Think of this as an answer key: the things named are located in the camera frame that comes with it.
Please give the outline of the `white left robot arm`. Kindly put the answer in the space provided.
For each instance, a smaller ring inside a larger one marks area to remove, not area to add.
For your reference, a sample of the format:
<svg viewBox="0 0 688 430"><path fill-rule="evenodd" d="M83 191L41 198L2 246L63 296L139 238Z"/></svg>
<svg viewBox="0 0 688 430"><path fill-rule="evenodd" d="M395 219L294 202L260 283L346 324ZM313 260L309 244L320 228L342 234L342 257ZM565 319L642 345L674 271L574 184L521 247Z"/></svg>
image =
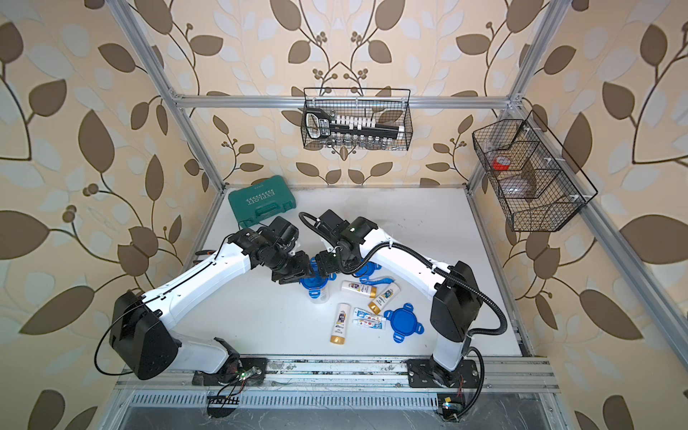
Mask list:
<svg viewBox="0 0 688 430"><path fill-rule="evenodd" d="M306 253L296 251L298 229L285 220L275 227L242 229L224 238L206 259L143 295L125 292L114 305L112 324L102 340L142 381L166 371L194 371L221 383L236 380L240 354L225 340L201 340L175 334L174 328L221 287L258 266L279 283L311 275Z"/></svg>

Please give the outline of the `clear plastic container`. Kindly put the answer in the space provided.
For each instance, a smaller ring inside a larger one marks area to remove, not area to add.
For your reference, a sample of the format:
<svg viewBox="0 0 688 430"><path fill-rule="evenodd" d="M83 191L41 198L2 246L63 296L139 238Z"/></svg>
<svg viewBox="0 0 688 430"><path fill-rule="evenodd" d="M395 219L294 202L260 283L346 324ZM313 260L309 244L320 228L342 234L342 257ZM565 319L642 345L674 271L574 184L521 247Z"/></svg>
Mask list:
<svg viewBox="0 0 688 430"><path fill-rule="evenodd" d="M309 290L308 297L316 305L321 305L329 300L329 293L325 290Z"/></svg>

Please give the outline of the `white bottle angled gold cap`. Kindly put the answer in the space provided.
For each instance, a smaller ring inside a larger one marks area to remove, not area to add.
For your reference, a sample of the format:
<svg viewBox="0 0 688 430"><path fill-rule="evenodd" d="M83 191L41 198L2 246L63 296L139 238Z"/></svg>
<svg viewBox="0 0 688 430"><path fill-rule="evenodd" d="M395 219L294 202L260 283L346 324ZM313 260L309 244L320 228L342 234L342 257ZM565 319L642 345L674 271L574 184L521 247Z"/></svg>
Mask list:
<svg viewBox="0 0 688 430"><path fill-rule="evenodd" d="M400 287L395 283L391 283L368 304L368 308L375 315L380 315L380 313L383 312L391 300L397 297L400 292Z"/></svg>

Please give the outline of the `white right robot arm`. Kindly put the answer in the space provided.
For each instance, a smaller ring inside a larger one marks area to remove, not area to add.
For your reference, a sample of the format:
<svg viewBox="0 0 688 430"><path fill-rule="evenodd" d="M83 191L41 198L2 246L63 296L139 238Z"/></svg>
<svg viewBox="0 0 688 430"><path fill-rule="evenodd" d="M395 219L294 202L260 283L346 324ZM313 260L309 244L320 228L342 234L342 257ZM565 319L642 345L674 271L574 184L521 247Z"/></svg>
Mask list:
<svg viewBox="0 0 688 430"><path fill-rule="evenodd" d="M360 226L343 223L335 230L321 221L311 231L331 247L317 254L319 270L352 275L374 262L430 299L430 324L437 341L429 360L429 374L440 386L457 385L458 368L474 350L474 337L499 336L509 328L502 308L480 291L466 263L447 264L426 257L367 221Z"/></svg>

